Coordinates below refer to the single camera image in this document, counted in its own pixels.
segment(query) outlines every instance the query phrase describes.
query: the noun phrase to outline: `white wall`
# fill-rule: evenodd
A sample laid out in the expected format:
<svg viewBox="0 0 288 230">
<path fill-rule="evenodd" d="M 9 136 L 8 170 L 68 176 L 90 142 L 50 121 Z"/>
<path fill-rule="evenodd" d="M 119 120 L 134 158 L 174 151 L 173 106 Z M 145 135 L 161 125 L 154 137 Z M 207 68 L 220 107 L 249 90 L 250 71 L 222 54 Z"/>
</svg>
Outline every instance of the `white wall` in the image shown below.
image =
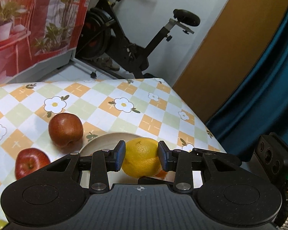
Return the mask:
<svg viewBox="0 0 288 230">
<path fill-rule="evenodd" d="M 98 0 L 91 0 L 93 7 Z M 131 42 L 145 47 L 155 34 L 173 17 L 176 8 L 186 9 L 200 17 L 201 23 L 186 35 L 175 26 L 170 42 L 163 40 L 148 57 L 144 72 L 163 78 L 174 85 L 192 56 L 212 27 L 227 0 L 122 0 L 114 10 L 126 36 Z"/>
</svg>

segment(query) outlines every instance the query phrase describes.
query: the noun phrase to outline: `wooden door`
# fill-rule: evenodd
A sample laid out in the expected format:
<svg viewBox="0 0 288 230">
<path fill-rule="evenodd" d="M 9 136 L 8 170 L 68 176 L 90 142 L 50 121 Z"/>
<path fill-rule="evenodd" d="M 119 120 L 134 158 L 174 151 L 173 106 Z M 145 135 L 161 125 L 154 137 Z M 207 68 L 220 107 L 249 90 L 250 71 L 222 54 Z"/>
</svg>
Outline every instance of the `wooden door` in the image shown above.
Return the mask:
<svg viewBox="0 0 288 230">
<path fill-rule="evenodd" d="M 288 0 L 229 0 L 174 90 L 206 122 L 260 58 Z"/>
</svg>

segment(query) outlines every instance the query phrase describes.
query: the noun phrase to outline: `white plate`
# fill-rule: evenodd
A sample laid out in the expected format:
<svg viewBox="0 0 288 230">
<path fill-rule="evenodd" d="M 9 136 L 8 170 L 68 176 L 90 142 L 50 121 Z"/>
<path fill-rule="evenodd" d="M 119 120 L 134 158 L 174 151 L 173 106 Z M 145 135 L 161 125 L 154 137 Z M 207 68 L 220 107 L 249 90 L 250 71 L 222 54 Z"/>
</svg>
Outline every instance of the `white plate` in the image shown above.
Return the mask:
<svg viewBox="0 0 288 230">
<path fill-rule="evenodd" d="M 112 150 L 115 148 L 115 146 L 120 140 L 124 140 L 125 142 L 127 142 L 129 140 L 138 137 L 141 136 L 127 132 L 114 132 L 105 134 L 91 140 L 86 146 L 84 146 L 80 150 L 80 155 L 89 156 L 93 154 L 95 151 L 102 149 Z M 133 178 L 131 176 L 126 175 L 122 169 L 118 172 L 113 171 L 108 172 L 108 179 L 110 188 L 112 187 L 113 183 L 137 184 L 137 178 Z M 83 171 L 80 185 L 84 188 L 88 188 L 89 181 L 90 181 L 90 172 Z"/>
</svg>

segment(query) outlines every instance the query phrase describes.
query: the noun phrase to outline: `orange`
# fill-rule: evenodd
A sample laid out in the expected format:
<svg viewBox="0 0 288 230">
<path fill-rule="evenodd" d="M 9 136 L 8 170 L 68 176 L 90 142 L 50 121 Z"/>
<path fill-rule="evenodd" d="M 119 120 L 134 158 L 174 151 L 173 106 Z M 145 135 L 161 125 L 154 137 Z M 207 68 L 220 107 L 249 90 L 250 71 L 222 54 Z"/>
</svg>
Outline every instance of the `orange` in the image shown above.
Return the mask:
<svg viewBox="0 0 288 230">
<path fill-rule="evenodd" d="M 162 170 L 158 157 L 158 142 L 148 137 L 128 141 L 122 169 L 134 178 L 157 175 Z"/>
</svg>

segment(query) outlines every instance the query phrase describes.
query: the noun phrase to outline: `exercise bike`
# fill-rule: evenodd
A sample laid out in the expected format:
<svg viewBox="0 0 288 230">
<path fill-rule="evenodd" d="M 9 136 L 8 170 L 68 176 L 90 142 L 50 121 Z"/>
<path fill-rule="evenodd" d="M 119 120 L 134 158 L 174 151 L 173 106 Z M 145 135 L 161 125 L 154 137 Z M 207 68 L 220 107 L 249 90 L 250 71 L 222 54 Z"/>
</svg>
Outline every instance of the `exercise bike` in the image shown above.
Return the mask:
<svg viewBox="0 0 288 230">
<path fill-rule="evenodd" d="M 113 6 L 120 1 L 115 0 L 111 3 L 109 0 L 99 0 L 97 5 L 87 12 L 77 45 L 77 58 L 95 59 L 106 53 L 123 69 L 133 73 L 135 78 L 144 78 L 142 71 L 149 66 L 147 57 L 164 38 L 167 41 L 172 39 L 169 32 L 175 25 L 181 27 L 184 33 L 193 34 L 194 32 L 187 26 L 197 27 L 200 24 L 197 15 L 187 10 L 175 9 L 173 13 L 176 20 L 169 19 L 169 22 L 143 48 L 130 42 L 124 34 L 113 11 Z"/>
</svg>

